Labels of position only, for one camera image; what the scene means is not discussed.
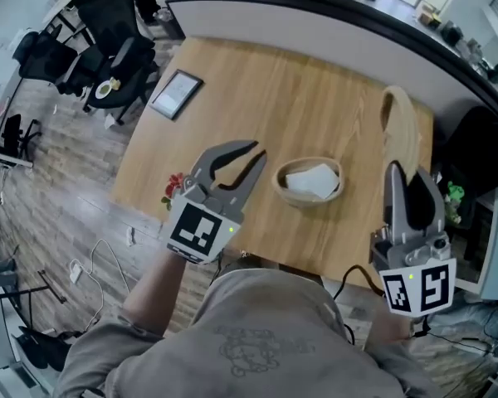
hand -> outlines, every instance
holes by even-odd
[[[374,347],[385,343],[399,342],[409,339],[412,319],[389,312],[385,299],[378,301],[373,325],[367,337],[366,347]]]

wire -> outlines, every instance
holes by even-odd
[[[30,310],[30,328],[33,328],[33,307],[32,307],[32,294],[27,294],[27,306]]]
[[[98,285],[98,287],[100,288],[100,291],[101,291],[101,307],[98,311],[96,311],[96,313],[94,314],[94,316],[90,319],[89,323],[86,325],[86,328],[85,328],[85,332],[89,329],[90,325],[94,322],[94,320],[96,320],[96,317],[98,317],[98,314],[100,313],[100,311],[103,309],[104,305],[105,305],[105,298],[104,298],[104,293],[103,293],[103,288],[101,287],[101,284],[100,282],[92,275],[92,272],[94,271],[94,252],[96,250],[96,248],[98,247],[98,245],[100,244],[100,242],[104,242],[107,247],[109,248],[110,250],[110,253],[113,255],[113,257],[115,258],[115,262],[116,262],[116,266],[118,267],[118,270],[120,271],[120,275],[122,276],[122,280],[124,281],[124,284],[125,284],[125,288],[127,289],[127,293],[130,294],[131,291],[129,290],[129,285],[127,284],[127,280],[125,280],[125,277],[124,277],[124,272],[122,271],[122,267],[120,267],[120,263],[118,262],[118,259],[116,258],[116,255],[115,255],[115,252],[113,251],[113,249],[110,247],[109,245],[109,242],[105,239],[99,239],[96,244],[94,245],[94,248],[92,248],[92,250],[90,251],[90,270],[86,269],[83,264],[76,258],[74,258],[70,264],[69,264],[69,269],[70,269],[70,272],[72,272],[72,265],[75,263],[77,265],[79,265],[81,267],[81,269],[83,271],[86,272],[86,274],[92,279],[94,280],[94,282]]]
[[[489,318],[487,319],[487,321],[485,322],[485,324],[483,325],[483,334],[487,337],[489,337],[490,339],[494,339],[489,333],[486,332],[486,327],[487,327],[487,324],[489,324],[491,318],[493,315],[495,315],[496,311],[498,311],[498,308],[495,308],[494,311],[492,311],[490,314],[489,314]]]
[[[427,334],[428,334],[428,335],[435,336],[435,337],[438,337],[439,339],[442,339],[443,341],[447,341],[447,342],[449,342],[449,343],[455,343],[456,345],[459,345],[459,346],[461,346],[461,347],[474,348],[474,349],[477,349],[478,351],[484,352],[485,354],[492,354],[492,352],[491,352],[491,351],[486,351],[486,350],[481,349],[481,348],[479,348],[479,347],[473,347],[472,345],[466,345],[465,343],[456,342],[456,341],[451,341],[450,339],[446,339],[446,338],[445,338],[445,337],[443,337],[443,336],[434,335],[433,333],[430,333],[430,332],[428,332]]]
[[[448,392],[442,398],[447,398],[453,391],[455,391],[467,379],[468,376],[470,376],[474,371],[476,371],[477,369],[479,369],[481,367],[481,365],[486,361],[483,357],[480,357],[479,359],[481,360],[480,364],[478,364],[476,367],[474,367],[472,370],[470,370],[467,374],[465,374],[464,377],[461,379],[461,381],[457,385],[455,385],[450,390],[450,392]]]
[[[343,291],[343,288],[345,287],[345,283],[347,281],[347,276],[349,275],[349,273],[351,271],[354,271],[355,269],[358,269],[361,272],[361,274],[364,275],[365,279],[367,280],[367,283],[369,284],[369,287],[371,288],[371,290],[373,292],[375,292],[378,296],[383,296],[383,290],[381,290],[376,284],[374,284],[374,282],[371,279],[371,276],[369,275],[367,270],[364,267],[362,267],[361,265],[353,265],[345,272],[345,274],[343,276],[343,280],[341,281],[341,286],[339,287],[338,291],[334,295],[334,301],[339,296],[339,294],[341,294],[341,292]]]
[[[212,280],[210,280],[210,284],[214,283],[214,280],[217,279],[218,275],[222,271],[222,258],[223,258],[223,253],[220,252],[220,254],[217,256],[217,270],[216,273],[214,273]]]
[[[350,344],[354,345],[356,343],[356,339],[354,337],[354,332],[352,331],[352,329],[350,328],[350,326],[348,326],[347,324],[343,323],[343,325],[347,328],[347,330],[350,333]]]
[[[9,172],[11,171],[11,168],[4,168],[3,169],[3,174],[2,174],[2,188],[0,189],[0,192],[3,192],[3,187],[6,185],[6,178]]]

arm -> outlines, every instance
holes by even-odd
[[[365,351],[382,370],[398,379],[406,396],[437,398],[442,396],[441,390],[403,345],[403,341],[409,339],[410,322],[410,318],[391,314],[385,301],[381,302]]]
[[[183,257],[166,251],[125,300],[125,316],[137,326],[163,336],[172,317],[185,266]]]
[[[53,396],[80,396],[104,389],[124,360],[162,339],[172,316],[186,260],[167,250],[157,258],[124,302],[118,318],[103,319],[72,346]]]

white cable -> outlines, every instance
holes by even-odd
[[[72,261],[70,261],[70,264],[68,266],[68,268],[70,269],[70,272],[72,272],[72,265],[74,263],[76,263],[77,265],[79,265],[81,267],[81,269],[83,271],[86,272],[86,274],[95,281],[95,283],[98,285],[98,287],[100,288],[100,292],[101,292],[101,307],[100,309],[98,309],[98,311],[96,311],[96,314],[94,314],[94,316],[90,319],[89,323],[86,325],[86,328],[85,328],[85,331],[87,331],[90,327],[90,325],[92,324],[92,322],[94,322],[94,320],[96,320],[96,317],[98,317],[98,314],[100,313],[100,311],[103,309],[104,305],[105,305],[105,299],[104,299],[104,294],[103,294],[103,288],[101,287],[101,284],[98,280],[96,280],[93,275],[92,275],[92,272],[94,271],[94,252],[96,250],[96,248],[98,247],[98,245],[100,244],[100,242],[104,242],[107,247],[109,248],[110,250],[110,253],[113,255],[113,257],[115,258],[115,263],[116,263],[116,266],[118,267],[118,270],[120,271],[120,275],[122,276],[122,280],[124,281],[124,284],[125,284],[125,288],[127,289],[127,293],[130,294],[131,291],[129,290],[129,286],[127,285],[127,280],[125,280],[125,277],[124,277],[124,272],[122,271],[122,267],[120,267],[120,263],[118,262],[118,259],[116,258],[116,255],[115,255],[115,252],[113,251],[113,249],[110,247],[109,245],[109,242],[105,239],[99,239],[96,244],[94,245],[94,248],[92,248],[92,250],[90,251],[90,270],[86,269],[83,264],[76,258],[74,258]]]
[[[2,188],[0,189],[0,192],[3,192],[3,187],[6,185],[6,178],[9,172],[11,171],[11,168],[4,168],[3,169],[3,174],[2,174]]]

white tissue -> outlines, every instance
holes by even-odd
[[[105,122],[104,122],[105,129],[110,129],[115,124],[116,124],[116,121],[113,118],[113,115],[107,114],[107,116],[105,116]]]
[[[288,189],[299,193],[313,193],[320,199],[326,199],[339,185],[339,177],[325,163],[307,171],[286,174]]]

